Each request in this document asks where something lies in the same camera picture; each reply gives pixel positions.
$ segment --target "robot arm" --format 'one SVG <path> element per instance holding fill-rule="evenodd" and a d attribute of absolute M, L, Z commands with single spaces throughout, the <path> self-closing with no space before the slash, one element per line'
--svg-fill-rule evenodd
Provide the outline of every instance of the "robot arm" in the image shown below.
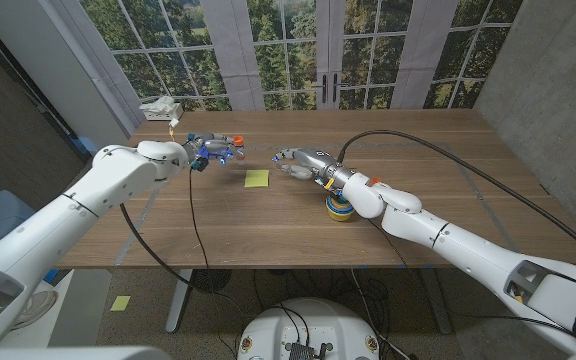
<path fill-rule="evenodd" d="M 576 266 L 501 248 L 422 208 L 416 196 L 392 189 L 338 164 L 329 154 L 312 149 L 288 149 L 273 160 L 295 159 L 300 166 L 278 167 L 300 179 L 314 178 L 342 195 L 365 218 L 382 213 L 383 229 L 393 236 L 432 249 L 486 286 L 520 317 L 567 330 L 528 323 L 555 346 L 576 354 Z"/>
<path fill-rule="evenodd" d="M 243 156 L 243 139 L 234 140 L 201 133 L 183 145 L 143 141 L 98 152 L 81 180 L 0 240 L 0 340 L 43 276 L 100 217 L 188 165 L 202 171 L 208 159 Z"/>

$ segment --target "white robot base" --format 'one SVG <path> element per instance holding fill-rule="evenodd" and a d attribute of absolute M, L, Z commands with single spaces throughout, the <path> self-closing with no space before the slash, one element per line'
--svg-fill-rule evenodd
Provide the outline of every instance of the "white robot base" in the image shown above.
<path fill-rule="evenodd" d="M 286 311 L 277 305 L 248 324 L 237 349 L 239 360 L 314 359 L 315 356 L 325 360 L 379 358 L 379 342 L 374 331 L 351 310 L 318 298 L 296 298 L 282 304 Z M 301 315 L 307 329 L 304 321 L 291 310 Z"/>

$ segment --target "window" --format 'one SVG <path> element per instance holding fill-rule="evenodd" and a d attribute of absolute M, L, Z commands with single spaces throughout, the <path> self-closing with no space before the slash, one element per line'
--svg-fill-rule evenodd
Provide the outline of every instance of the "window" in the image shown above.
<path fill-rule="evenodd" d="M 80 0 L 142 102 L 231 110 L 199 0 Z"/>
<path fill-rule="evenodd" d="M 412 0 L 347 0 L 340 109 L 388 109 Z"/>
<path fill-rule="evenodd" d="M 248 0 L 266 110 L 317 108 L 314 0 Z"/>
<path fill-rule="evenodd" d="M 459 0 L 424 108 L 471 108 L 522 0 Z"/>

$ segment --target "sticky note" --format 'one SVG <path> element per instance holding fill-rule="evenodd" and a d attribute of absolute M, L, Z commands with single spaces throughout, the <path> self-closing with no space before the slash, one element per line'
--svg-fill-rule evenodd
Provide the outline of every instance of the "sticky note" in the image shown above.
<path fill-rule="evenodd" d="M 267 187 L 268 170 L 248 170 L 244 187 Z"/>
<path fill-rule="evenodd" d="M 112 304 L 110 311 L 124 311 L 126 306 L 128 306 L 128 301 L 130 301 L 130 296 L 117 296 L 115 302 Z"/>

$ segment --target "concrete wall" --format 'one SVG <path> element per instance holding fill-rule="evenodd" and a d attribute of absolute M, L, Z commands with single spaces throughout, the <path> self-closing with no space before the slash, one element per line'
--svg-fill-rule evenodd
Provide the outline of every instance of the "concrete wall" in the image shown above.
<path fill-rule="evenodd" d="M 126 141 L 38 0 L 0 0 L 0 38 L 89 150 Z"/>
<path fill-rule="evenodd" d="M 576 220 L 576 1 L 524 0 L 474 108 Z"/>

